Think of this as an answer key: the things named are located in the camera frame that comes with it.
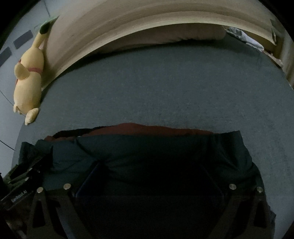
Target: mattress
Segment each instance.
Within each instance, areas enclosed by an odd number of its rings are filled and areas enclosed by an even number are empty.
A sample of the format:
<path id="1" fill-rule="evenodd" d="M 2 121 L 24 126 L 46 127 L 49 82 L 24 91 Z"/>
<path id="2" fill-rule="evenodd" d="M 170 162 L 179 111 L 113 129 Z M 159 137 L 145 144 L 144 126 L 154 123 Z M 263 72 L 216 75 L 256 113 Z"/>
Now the mattress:
<path id="1" fill-rule="evenodd" d="M 240 130 L 264 181 L 280 239 L 294 220 L 294 92 L 281 69 L 227 35 L 94 55 L 43 91 L 21 142 L 60 130 L 133 122 L 215 133 Z"/>

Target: red collar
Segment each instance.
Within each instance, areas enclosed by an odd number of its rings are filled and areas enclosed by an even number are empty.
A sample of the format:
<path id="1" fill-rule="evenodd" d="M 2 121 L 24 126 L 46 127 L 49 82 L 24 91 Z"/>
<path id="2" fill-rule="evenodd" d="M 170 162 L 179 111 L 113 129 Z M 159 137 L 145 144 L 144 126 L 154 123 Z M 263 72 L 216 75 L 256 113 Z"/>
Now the red collar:
<path id="1" fill-rule="evenodd" d="M 37 67 L 28 68 L 28 71 L 30 71 L 30 72 L 37 72 L 40 75 L 42 74 L 42 70 L 40 68 L 37 68 Z"/>

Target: pillow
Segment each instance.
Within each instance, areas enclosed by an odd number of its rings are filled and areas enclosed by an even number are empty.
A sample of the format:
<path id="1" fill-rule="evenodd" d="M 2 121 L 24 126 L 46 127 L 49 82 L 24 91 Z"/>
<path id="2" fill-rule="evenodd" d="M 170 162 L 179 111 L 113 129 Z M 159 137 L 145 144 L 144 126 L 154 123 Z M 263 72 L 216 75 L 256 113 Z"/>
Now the pillow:
<path id="1" fill-rule="evenodd" d="M 184 23 L 138 31 L 112 41 L 93 52 L 110 53 L 132 48 L 179 42 L 182 40 L 221 40 L 226 31 L 222 25 Z"/>

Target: yellow plush toy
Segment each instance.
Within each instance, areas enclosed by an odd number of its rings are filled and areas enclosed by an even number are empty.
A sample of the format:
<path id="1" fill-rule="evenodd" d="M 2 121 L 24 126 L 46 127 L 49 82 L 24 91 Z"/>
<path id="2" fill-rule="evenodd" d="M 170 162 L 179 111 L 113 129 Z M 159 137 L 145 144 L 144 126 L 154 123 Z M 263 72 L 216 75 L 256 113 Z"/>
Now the yellow plush toy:
<path id="1" fill-rule="evenodd" d="M 14 67 L 17 78 L 14 90 L 13 111 L 26 115 L 25 125 L 32 123 L 39 112 L 41 100 L 41 74 L 44 67 L 44 55 L 40 45 L 48 35 L 50 23 L 44 24 L 38 32 L 30 49 Z"/>

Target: metal screw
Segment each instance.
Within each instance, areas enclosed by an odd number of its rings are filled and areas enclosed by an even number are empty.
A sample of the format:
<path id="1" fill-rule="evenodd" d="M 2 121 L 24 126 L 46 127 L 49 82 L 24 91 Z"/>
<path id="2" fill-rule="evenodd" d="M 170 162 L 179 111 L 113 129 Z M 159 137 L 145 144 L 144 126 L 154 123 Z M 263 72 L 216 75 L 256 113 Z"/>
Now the metal screw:
<path id="1" fill-rule="evenodd" d="M 71 188 L 71 184 L 70 183 L 66 183 L 66 184 L 63 185 L 63 188 L 65 190 L 70 189 Z"/>
<path id="2" fill-rule="evenodd" d="M 43 188 L 42 187 L 37 188 L 37 193 L 41 193 L 41 192 L 43 192 Z"/>
<path id="3" fill-rule="evenodd" d="M 232 189 L 232 190 L 235 190 L 237 187 L 236 187 L 235 184 L 232 184 L 232 183 L 231 183 L 231 184 L 229 185 L 229 188 Z"/>
<path id="4" fill-rule="evenodd" d="M 256 188 L 258 192 L 263 192 L 263 188 L 262 187 L 257 187 Z"/>

